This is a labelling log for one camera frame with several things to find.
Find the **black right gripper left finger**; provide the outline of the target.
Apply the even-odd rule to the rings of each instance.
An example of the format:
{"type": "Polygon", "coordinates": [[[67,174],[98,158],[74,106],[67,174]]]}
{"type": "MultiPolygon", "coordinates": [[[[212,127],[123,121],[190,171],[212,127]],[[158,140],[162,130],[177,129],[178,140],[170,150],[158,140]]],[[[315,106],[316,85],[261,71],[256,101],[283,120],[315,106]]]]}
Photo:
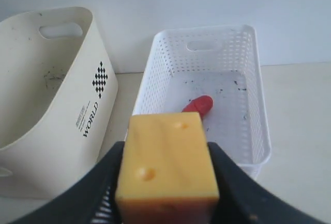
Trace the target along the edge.
{"type": "Polygon", "coordinates": [[[124,142],[116,142],[76,184],[12,223],[122,223],[115,204],[124,142]]]}

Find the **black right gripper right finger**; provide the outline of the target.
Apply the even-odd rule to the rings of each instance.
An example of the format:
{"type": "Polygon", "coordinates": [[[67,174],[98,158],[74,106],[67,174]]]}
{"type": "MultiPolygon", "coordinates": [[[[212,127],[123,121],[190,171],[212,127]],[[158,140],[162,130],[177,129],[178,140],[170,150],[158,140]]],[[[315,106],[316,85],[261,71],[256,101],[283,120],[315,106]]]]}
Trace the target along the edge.
{"type": "Polygon", "coordinates": [[[259,185],[217,143],[207,145],[220,195],[211,223],[322,223],[259,185]]]}

